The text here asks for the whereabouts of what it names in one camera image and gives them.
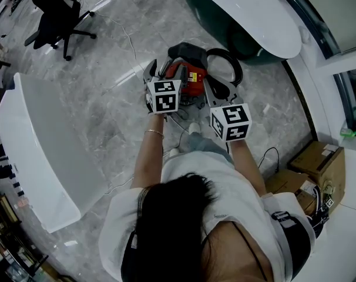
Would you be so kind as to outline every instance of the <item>gray marble floor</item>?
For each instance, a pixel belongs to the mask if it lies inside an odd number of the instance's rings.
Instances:
[[[82,1],[82,11],[93,9],[99,1]],[[23,46],[24,40],[37,30],[41,15],[31,0],[23,0],[12,16],[5,12],[0,17],[0,34],[11,31],[2,40],[9,48],[7,58],[12,64],[6,79],[22,72],[56,84],[74,128],[109,187],[122,185],[132,178],[147,123],[143,69],[154,58],[161,63],[168,47],[181,41],[204,48],[220,45],[196,22],[185,0],[111,0],[78,28],[96,33],[98,38],[73,36],[69,44],[73,59],[66,62],[62,42],[57,51],[50,51],[48,46],[39,50],[33,50],[32,45]],[[121,25],[131,38],[136,58]],[[302,105],[282,64],[241,65],[244,79],[238,91],[248,103],[253,119],[247,143],[256,160],[275,146],[283,167],[311,137]],[[221,59],[211,60],[210,72],[232,77],[229,64]],[[174,118],[184,128],[192,121],[200,122],[204,134],[214,138],[208,127],[207,109],[190,108],[188,114],[187,120]],[[181,132],[172,120],[166,123],[165,152],[178,145]],[[185,147],[183,135],[182,149]],[[265,176],[273,171],[276,159],[274,152],[268,153],[261,167]],[[28,206],[16,212],[23,228],[50,255],[50,262],[59,271],[78,281],[113,281],[99,260],[98,235],[111,198],[128,185],[104,196],[79,222],[53,234],[42,229]],[[0,181],[0,188],[13,204],[17,202],[8,180]],[[72,240],[77,244],[65,245]]]

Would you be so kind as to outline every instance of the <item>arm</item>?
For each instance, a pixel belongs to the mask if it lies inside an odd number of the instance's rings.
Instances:
[[[249,180],[259,196],[267,194],[263,177],[261,176],[250,149],[248,149],[246,141],[233,141],[230,143],[230,147],[236,170]]]
[[[164,130],[164,115],[152,115],[147,130],[153,129],[160,133]],[[144,135],[139,154],[136,159],[134,178],[131,188],[145,188],[161,182],[162,171],[162,136],[147,132]]]

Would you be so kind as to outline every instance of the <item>white desk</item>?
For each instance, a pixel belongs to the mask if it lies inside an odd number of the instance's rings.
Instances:
[[[52,82],[17,73],[0,104],[0,137],[29,203],[52,233],[78,221],[107,191]]]

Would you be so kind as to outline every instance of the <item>cardboard box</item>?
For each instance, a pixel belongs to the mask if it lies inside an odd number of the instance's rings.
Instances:
[[[313,141],[288,164],[288,168],[308,174],[319,185],[322,193],[328,185],[333,187],[334,192],[331,198],[334,204],[330,207],[330,213],[344,197],[345,153],[343,147]]]
[[[316,209],[316,198],[312,192],[314,186],[307,174],[287,169],[279,171],[266,182],[267,192],[293,192],[306,215],[312,215]]]

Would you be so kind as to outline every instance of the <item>white t-shirt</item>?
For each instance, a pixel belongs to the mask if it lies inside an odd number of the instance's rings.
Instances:
[[[209,234],[220,221],[241,224],[269,259],[274,281],[285,281],[285,263],[270,215],[250,182],[224,156],[212,152],[191,152],[166,162],[162,183],[194,172],[214,184],[217,199],[206,209],[203,223]],[[117,194],[111,201],[99,238],[101,262],[105,270],[122,281],[120,268],[127,241],[137,220],[137,200],[142,188]],[[293,193],[275,194],[284,211],[305,217]]]

